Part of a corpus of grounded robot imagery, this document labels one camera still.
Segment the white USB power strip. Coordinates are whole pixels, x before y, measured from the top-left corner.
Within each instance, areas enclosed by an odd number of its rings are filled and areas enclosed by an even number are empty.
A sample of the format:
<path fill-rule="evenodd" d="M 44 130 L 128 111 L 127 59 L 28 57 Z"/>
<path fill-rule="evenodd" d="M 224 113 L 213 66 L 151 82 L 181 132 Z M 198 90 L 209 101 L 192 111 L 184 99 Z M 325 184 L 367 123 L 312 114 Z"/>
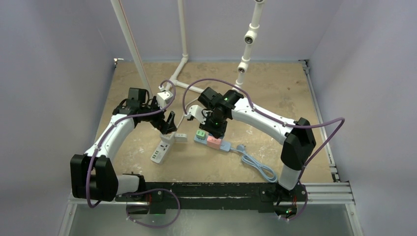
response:
<path fill-rule="evenodd" d="M 153 154 L 151 155 L 150 160 L 156 164 L 162 165 L 171 148 L 172 144 L 164 141 L 159 142 Z"/>

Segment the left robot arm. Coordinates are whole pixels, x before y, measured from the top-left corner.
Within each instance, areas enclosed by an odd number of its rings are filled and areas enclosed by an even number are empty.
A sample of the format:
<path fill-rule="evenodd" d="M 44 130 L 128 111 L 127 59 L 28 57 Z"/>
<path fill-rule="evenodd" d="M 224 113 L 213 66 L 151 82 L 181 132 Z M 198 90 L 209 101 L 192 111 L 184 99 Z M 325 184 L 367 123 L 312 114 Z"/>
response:
<path fill-rule="evenodd" d="M 144 88 L 130 88 L 128 97 L 112 112 L 109 124 L 97 141 L 83 154 L 75 154 L 70 160 L 72 195 L 91 202 L 112 201 L 116 196 L 128 194 L 134 201 L 145 198 L 147 191 L 140 174 L 117 175 L 113 160 L 128 135 L 141 122 L 150 123 L 161 134 L 177 130 L 175 112 L 165 112 L 176 93 L 162 89 L 154 96 Z"/>

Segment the pink cube adapter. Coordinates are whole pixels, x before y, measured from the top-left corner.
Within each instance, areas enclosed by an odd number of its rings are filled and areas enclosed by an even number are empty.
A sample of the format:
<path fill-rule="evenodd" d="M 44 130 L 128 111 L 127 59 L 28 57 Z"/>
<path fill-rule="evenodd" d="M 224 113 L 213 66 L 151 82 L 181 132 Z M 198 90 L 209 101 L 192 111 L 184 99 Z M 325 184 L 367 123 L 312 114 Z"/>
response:
<path fill-rule="evenodd" d="M 213 149 L 220 149 L 222 145 L 222 139 L 215 138 L 213 136 L 207 137 L 207 146 Z"/>

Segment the green plug adapter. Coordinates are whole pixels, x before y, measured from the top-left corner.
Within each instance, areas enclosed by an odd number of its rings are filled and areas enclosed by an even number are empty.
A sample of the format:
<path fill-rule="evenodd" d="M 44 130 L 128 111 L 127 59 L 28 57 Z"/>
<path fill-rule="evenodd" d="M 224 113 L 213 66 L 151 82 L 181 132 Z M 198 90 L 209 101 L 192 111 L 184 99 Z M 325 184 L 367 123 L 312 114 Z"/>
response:
<path fill-rule="evenodd" d="M 196 137 L 201 140 L 205 140 L 207 137 L 207 133 L 203 130 L 197 130 Z"/>

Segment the light blue power strip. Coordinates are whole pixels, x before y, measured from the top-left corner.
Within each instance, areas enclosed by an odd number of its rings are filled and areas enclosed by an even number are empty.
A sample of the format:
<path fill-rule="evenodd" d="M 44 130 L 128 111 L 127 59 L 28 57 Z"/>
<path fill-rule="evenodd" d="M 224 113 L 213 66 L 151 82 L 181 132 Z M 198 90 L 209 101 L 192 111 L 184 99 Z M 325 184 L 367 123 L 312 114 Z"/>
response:
<path fill-rule="evenodd" d="M 223 152 L 229 152 L 232 147 L 230 142 L 224 141 L 223 139 L 216 139 L 212 135 L 207 134 L 203 139 L 200 136 L 195 135 L 194 142 Z"/>

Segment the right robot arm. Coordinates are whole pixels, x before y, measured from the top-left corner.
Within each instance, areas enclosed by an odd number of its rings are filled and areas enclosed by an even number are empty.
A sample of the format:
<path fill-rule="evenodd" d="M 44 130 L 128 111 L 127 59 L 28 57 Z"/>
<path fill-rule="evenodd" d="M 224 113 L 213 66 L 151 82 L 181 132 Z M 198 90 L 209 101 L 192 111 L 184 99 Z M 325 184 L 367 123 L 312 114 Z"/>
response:
<path fill-rule="evenodd" d="M 296 192 L 301 171 L 316 146 L 309 121 L 285 118 L 253 105 L 236 90 L 220 94 L 206 88 L 198 97 L 200 105 L 188 109 L 188 119 L 196 118 L 199 128 L 219 139 L 224 137 L 228 120 L 248 124 L 276 140 L 281 146 L 283 168 L 276 187 L 277 196 L 290 199 Z"/>

